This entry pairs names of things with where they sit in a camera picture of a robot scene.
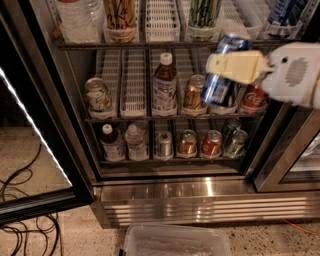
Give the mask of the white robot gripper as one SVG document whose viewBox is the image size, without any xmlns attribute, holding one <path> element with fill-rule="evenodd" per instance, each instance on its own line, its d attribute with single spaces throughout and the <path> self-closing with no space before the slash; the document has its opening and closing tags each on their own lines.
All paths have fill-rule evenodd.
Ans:
<svg viewBox="0 0 320 256">
<path fill-rule="evenodd" d="M 320 108 L 320 43 L 283 45 L 272 51 L 269 63 L 258 50 L 211 54 L 206 72 L 242 84 L 253 84 L 269 73 L 262 88 L 270 98 Z"/>
</svg>

